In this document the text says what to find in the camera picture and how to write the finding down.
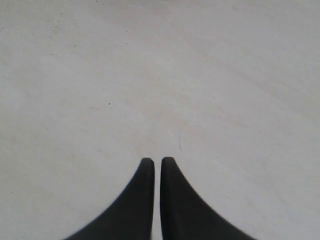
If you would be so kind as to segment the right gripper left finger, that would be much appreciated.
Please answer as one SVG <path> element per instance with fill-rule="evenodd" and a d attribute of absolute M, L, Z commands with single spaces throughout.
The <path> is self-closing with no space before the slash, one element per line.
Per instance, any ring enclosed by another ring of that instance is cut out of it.
<path fill-rule="evenodd" d="M 155 193 L 155 164 L 143 158 L 132 179 L 97 218 L 68 240 L 150 240 Z"/>

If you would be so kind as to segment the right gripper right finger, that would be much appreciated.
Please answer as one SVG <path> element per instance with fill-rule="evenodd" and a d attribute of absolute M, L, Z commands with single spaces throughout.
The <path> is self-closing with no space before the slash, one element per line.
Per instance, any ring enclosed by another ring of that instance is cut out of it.
<path fill-rule="evenodd" d="M 160 219 L 164 240 L 253 239 L 198 195 L 173 157 L 164 157 L 161 161 Z"/>

